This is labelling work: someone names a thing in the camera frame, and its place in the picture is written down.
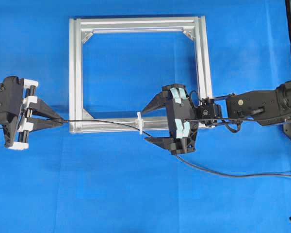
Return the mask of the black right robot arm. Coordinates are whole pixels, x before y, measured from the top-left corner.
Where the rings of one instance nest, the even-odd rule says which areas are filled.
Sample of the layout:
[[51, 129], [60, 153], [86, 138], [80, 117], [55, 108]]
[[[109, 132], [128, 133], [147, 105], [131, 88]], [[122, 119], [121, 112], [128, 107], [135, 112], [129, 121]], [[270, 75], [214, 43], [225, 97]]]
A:
[[182, 84], [162, 87], [142, 114], [165, 108], [168, 137], [148, 137], [147, 141], [170, 151], [172, 155], [195, 151], [195, 141], [200, 124], [209, 127], [226, 126], [237, 133], [244, 121], [261, 126], [283, 124], [291, 117], [291, 81], [274, 90], [256, 90], [243, 94], [202, 98], [199, 105], [192, 101]]

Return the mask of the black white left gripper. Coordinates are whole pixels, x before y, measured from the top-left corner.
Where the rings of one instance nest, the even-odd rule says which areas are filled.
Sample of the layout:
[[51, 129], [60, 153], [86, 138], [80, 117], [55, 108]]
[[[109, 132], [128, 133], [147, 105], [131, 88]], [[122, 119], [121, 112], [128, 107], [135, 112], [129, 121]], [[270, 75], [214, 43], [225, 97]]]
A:
[[25, 150], [29, 147], [28, 143], [15, 141], [22, 106], [32, 109], [34, 116], [47, 118], [27, 118], [26, 130], [29, 132], [61, 127], [64, 124], [63, 118], [40, 98], [23, 97], [24, 90], [30, 90], [31, 87], [37, 88], [38, 82], [17, 76], [6, 77], [0, 83], [0, 125], [3, 127], [4, 146], [8, 149]]

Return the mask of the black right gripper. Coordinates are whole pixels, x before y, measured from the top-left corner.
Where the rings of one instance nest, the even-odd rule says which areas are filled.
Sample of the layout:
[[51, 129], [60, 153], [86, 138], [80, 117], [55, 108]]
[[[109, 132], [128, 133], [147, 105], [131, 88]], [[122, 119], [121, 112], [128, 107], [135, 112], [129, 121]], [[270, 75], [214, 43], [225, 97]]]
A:
[[196, 115], [184, 85], [175, 83], [162, 87], [162, 92], [158, 93], [141, 113], [149, 113], [164, 107], [170, 137], [146, 137], [145, 140], [168, 150], [172, 155], [194, 152], [199, 125], [190, 122]]

